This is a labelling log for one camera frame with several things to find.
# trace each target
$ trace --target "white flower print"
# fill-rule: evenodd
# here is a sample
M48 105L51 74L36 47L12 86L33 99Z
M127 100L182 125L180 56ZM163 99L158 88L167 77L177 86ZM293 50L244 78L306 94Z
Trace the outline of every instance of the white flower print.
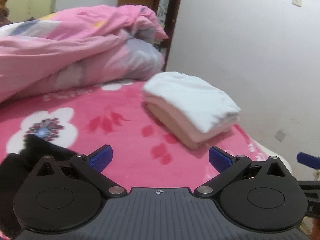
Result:
M27 134L35 134L61 147L70 147L78 135L77 128L69 123L73 115L73 109L65 107L50 114L47 111L38 111L27 116L21 122L21 130L7 142L7 153L18 154L24 148Z
M133 83L134 83L133 80L124 79L121 81L111 82L111 83L107 83L105 85L100 85L100 87L104 91L116 91L116 90L119 90L120 88L122 88L123 85L127 86L127 85L132 85Z

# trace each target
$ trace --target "wall outlet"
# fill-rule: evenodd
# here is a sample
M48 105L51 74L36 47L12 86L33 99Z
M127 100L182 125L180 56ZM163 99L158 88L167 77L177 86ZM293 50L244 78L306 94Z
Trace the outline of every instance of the wall outlet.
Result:
M297 6L301 7L302 0L292 0L292 4L294 4L294 5L297 5Z
M284 131L278 130L278 131L276 132L275 138L276 138L279 142L282 142L286 135L287 135L287 134L286 134Z

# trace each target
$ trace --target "blue textured pad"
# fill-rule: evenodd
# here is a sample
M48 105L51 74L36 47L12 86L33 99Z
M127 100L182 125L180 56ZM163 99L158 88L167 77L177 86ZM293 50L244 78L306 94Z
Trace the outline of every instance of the blue textured pad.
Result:
M232 160L212 147L209 150L209 161L220 173L232 165Z
M108 146L89 159L89 165L98 172L102 172L111 163L112 147Z
M298 163L301 163L303 165L306 165L310 168L313 168L315 170L320 169L320 158L311 156L306 153L299 153L297 155L297 161Z

